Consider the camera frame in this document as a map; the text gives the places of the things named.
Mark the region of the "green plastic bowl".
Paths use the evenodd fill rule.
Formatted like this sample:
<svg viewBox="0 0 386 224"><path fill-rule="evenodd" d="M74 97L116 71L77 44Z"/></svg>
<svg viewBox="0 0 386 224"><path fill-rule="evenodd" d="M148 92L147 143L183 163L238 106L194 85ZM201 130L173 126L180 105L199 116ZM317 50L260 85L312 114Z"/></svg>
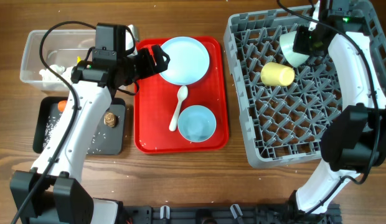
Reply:
<svg viewBox="0 0 386 224"><path fill-rule="evenodd" d="M287 60L287 62L293 67L302 65L309 58L308 55L297 53L293 51L294 40L296 37L296 31L282 34L280 36L281 51Z"/></svg>

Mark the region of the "brown food lump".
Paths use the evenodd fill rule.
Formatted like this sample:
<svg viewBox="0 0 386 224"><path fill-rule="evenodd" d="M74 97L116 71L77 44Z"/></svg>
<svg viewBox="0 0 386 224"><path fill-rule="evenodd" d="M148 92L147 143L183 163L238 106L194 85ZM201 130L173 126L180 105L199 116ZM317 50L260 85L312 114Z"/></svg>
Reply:
<svg viewBox="0 0 386 224"><path fill-rule="evenodd" d="M118 124L118 117L114 113L106 112L103 117L103 122L106 126L114 128Z"/></svg>

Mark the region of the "yellow plastic cup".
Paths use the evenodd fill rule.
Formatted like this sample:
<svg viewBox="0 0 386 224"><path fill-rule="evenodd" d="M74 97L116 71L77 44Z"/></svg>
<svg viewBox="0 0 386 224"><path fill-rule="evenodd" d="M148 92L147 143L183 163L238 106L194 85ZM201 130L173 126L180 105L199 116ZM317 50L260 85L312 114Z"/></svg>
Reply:
<svg viewBox="0 0 386 224"><path fill-rule="evenodd" d="M260 73L261 81L268 86L289 86L295 79L295 71L286 65L269 62Z"/></svg>

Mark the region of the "blue plastic bowl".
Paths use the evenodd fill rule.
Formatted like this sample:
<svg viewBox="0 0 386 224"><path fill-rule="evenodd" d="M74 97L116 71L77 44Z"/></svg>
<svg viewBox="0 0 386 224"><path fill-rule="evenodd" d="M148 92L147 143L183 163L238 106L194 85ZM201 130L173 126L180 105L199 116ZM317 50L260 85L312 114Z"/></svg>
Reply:
<svg viewBox="0 0 386 224"><path fill-rule="evenodd" d="M192 105L179 115L177 128L189 142L204 142L215 133L217 120L211 110L202 105Z"/></svg>

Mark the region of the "white napkin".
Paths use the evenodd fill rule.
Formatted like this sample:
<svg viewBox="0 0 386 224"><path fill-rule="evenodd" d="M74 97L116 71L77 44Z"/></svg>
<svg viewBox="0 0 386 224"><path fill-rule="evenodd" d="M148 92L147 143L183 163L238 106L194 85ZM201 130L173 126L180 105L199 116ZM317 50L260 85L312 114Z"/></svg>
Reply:
<svg viewBox="0 0 386 224"><path fill-rule="evenodd" d="M55 71L57 74L62 75L65 71L65 67L53 64L50 66L50 68ZM56 77L49 69L41 69L39 71L39 75L42 77L43 82L60 82L62 81Z"/></svg>
<svg viewBox="0 0 386 224"><path fill-rule="evenodd" d="M71 76L72 76L72 70L73 67L68 67L65 69L65 71L61 74L61 77L65 79L69 84L72 84Z"/></svg>

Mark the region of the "white cooked rice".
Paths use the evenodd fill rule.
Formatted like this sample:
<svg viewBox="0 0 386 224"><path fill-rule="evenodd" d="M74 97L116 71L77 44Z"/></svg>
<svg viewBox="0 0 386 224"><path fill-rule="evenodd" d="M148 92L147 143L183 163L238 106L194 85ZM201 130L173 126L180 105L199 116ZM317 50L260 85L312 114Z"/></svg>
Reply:
<svg viewBox="0 0 386 224"><path fill-rule="evenodd" d="M51 139L51 135L53 130L57 127L58 122L60 121L59 117L49 117L46 125L45 125L45 131L44 131L44 142L42 145L42 148L45 149Z"/></svg>

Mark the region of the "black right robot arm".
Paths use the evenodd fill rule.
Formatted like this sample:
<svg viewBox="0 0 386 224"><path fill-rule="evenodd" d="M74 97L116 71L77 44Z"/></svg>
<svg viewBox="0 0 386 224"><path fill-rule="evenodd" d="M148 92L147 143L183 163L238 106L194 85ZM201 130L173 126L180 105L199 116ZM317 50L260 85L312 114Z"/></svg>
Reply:
<svg viewBox="0 0 386 224"><path fill-rule="evenodd" d="M319 1L312 5L309 25L280 43L294 67L309 57L330 56L336 68L342 111L321 137L321 161L289 198L285 218L309 221L326 212L349 182L363 184L371 168L386 158L386 96L370 54L370 30L364 17L352 15L349 1Z"/></svg>

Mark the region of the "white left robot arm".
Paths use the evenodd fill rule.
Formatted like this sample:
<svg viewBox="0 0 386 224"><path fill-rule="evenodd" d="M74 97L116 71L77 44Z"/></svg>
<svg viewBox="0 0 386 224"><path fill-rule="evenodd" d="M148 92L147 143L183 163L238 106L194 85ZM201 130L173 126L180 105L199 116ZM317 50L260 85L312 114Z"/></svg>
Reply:
<svg viewBox="0 0 386 224"><path fill-rule="evenodd" d="M122 202L93 198L82 187L90 141L117 91L165 71L170 58L162 48L126 47L129 27L99 23L95 45L72 68L70 91L50 141L27 172L16 171L10 189L23 223L131 223Z"/></svg>

